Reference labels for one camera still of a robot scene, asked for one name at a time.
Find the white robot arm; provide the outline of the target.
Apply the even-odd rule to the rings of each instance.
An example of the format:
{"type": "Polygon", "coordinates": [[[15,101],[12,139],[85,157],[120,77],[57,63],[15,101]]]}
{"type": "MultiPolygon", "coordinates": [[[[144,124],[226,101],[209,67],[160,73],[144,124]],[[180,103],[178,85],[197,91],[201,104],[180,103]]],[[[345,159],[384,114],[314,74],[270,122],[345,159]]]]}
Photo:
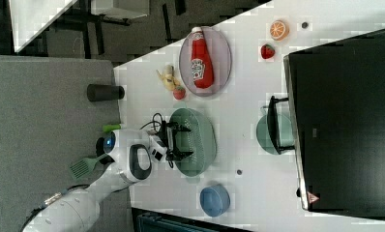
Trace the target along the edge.
{"type": "Polygon", "coordinates": [[[99,179],[47,198],[20,232],[87,232],[100,216],[101,203],[113,192],[146,180],[153,160],[180,160],[189,155],[177,148],[175,135],[190,129],[163,121],[158,131],[113,130],[104,138],[104,154],[112,158],[99,179]]]}

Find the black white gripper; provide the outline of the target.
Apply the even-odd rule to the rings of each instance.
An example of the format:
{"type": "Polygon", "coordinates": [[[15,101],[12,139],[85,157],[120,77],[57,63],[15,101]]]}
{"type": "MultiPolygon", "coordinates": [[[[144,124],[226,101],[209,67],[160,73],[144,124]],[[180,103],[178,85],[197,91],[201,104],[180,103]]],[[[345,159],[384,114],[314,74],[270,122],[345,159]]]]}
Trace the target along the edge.
{"type": "Polygon", "coordinates": [[[177,122],[162,121],[159,130],[149,130],[150,136],[149,152],[154,161],[180,161],[193,154],[193,152],[175,152],[171,145],[172,138],[169,136],[169,128],[173,131],[190,131],[189,128],[177,122]]]}

